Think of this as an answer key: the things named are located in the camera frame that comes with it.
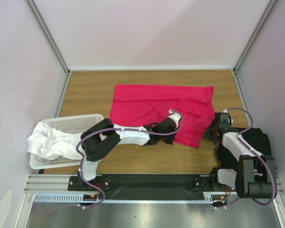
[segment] folded garment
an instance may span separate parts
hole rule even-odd
[[[116,85],[110,118],[118,125],[141,126],[160,122],[176,109],[185,125],[175,142],[198,148],[214,118],[213,93],[212,86]]]
[[[46,123],[39,122],[33,134],[28,138],[28,152],[47,160],[60,156],[80,160],[81,155],[76,151],[76,146],[81,134],[64,133],[49,127]]]

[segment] white towel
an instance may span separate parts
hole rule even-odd
[[[60,156],[80,160],[81,155],[76,151],[76,145],[80,141],[81,134],[64,133],[49,127],[46,123],[39,122],[28,138],[28,152],[47,160]]]

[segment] wood grain surface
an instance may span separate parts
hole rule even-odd
[[[216,112],[242,107],[229,70],[87,71],[73,72],[60,116],[102,114],[109,118],[116,84],[214,86]],[[247,127],[245,115],[232,111],[236,127]],[[98,165],[98,173],[209,173],[219,165],[212,142],[202,139],[198,149],[159,142],[155,146],[119,145]],[[47,169],[72,173],[77,167]]]

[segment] white laundry basket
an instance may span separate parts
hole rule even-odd
[[[43,120],[42,122],[65,133],[83,133],[103,119],[104,117],[100,114],[90,114],[52,118]],[[35,170],[66,167],[79,164],[80,160],[71,160],[64,157],[59,157],[54,160],[47,160],[33,153],[31,153],[29,161],[29,165]]]

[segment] white wall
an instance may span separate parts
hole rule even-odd
[[[285,0],[277,2],[239,77],[256,126],[268,133],[285,192]]]
[[[24,0],[0,0],[0,197],[10,228],[31,169],[26,138],[53,117],[66,75]]]
[[[35,0],[70,69],[234,67],[268,0]]]

